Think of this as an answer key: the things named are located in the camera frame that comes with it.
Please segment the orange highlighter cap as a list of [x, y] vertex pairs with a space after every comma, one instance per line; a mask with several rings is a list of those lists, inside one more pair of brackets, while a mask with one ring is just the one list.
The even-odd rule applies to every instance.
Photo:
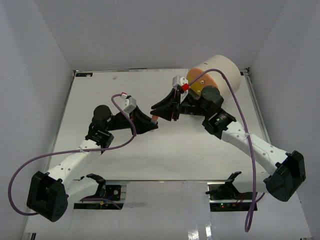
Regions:
[[158, 120], [158, 118], [159, 118], [159, 117], [158, 117], [158, 116], [156, 116], [156, 115], [153, 115], [153, 116], [152, 116], [152, 119], [153, 119], [154, 121], [157, 121], [157, 120]]

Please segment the round three-drawer storage box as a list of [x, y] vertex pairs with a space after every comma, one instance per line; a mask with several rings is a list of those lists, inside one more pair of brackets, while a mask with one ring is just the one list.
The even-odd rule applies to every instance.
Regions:
[[[186, 75], [189, 83], [192, 83], [200, 74], [209, 69], [221, 71], [227, 78], [234, 92], [237, 92], [241, 85], [241, 73], [239, 68], [230, 59], [223, 55], [215, 55], [203, 63], [190, 69]], [[216, 87], [220, 95], [226, 100], [232, 96], [230, 89], [222, 75], [216, 71], [210, 71], [190, 86], [190, 89], [198, 96], [206, 86]]]

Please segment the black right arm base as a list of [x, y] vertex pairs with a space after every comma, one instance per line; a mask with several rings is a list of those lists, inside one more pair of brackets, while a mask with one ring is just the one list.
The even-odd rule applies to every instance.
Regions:
[[207, 183], [205, 192], [209, 198], [209, 207], [214, 212], [247, 212], [252, 202], [252, 191], [240, 190], [234, 185], [235, 180], [240, 180], [241, 171], [232, 173], [227, 180]]

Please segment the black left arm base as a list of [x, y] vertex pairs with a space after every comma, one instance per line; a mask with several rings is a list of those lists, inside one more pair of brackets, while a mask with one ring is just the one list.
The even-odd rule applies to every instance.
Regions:
[[121, 210], [125, 201], [125, 186], [107, 181], [97, 174], [90, 173], [80, 180], [93, 180], [97, 184], [94, 194], [83, 197], [74, 203], [75, 210]]

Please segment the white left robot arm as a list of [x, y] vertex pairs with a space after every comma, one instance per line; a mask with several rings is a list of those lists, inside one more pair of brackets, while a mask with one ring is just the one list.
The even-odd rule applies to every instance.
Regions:
[[130, 113], [116, 115], [106, 105], [97, 106], [88, 134], [77, 152], [46, 173], [38, 171], [32, 176], [27, 206], [47, 220], [56, 222], [67, 210], [71, 199], [103, 200], [108, 190], [103, 177], [93, 173], [80, 179], [76, 179], [77, 176], [110, 147], [114, 139], [112, 131], [130, 129], [136, 136], [157, 128], [157, 118], [145, 115], [137, 106]]

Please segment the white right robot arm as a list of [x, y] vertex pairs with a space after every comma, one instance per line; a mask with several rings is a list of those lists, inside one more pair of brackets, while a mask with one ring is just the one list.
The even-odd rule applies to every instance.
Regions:
[[306, 180], [304, 156], [279, 149], [254, 134], [248, 134], [234, 116], [222, 109], [224, 98], [215, 86], [206, 86], [198, 98], [181, 87], [173, 88], [160, 102], [151, 107], [151, 115], [177, 121], [181, 114], [203, 116], [205, 130], [233, 145], [261, 165], [269, 176], [262, 182], [267, 193], [287, 202]]

